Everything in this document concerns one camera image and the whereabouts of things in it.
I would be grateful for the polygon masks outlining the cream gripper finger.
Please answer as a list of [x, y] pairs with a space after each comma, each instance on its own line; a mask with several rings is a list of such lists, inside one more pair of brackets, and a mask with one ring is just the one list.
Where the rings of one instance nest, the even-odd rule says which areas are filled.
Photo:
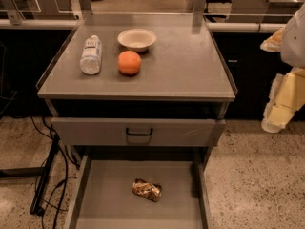
[[276, 31], [272, 36], [262, 42], [260, 49], [266, 52], [280, 52], [283, 32], [283, 28]]
[[279, 133], [305, 105], [305, 69], [292, 68], [278, 73], [272, 83], [261, 127], [268, 133]]

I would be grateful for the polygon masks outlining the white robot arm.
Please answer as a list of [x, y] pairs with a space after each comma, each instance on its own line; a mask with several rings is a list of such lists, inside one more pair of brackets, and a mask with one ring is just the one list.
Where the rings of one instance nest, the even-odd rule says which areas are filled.
[[305, 5], [260, 49], [280, 52], [281, 60], [292, 67], [285, 75], [276, 75], [261, 121], [264, 131], [279, 133], [305, 105]]

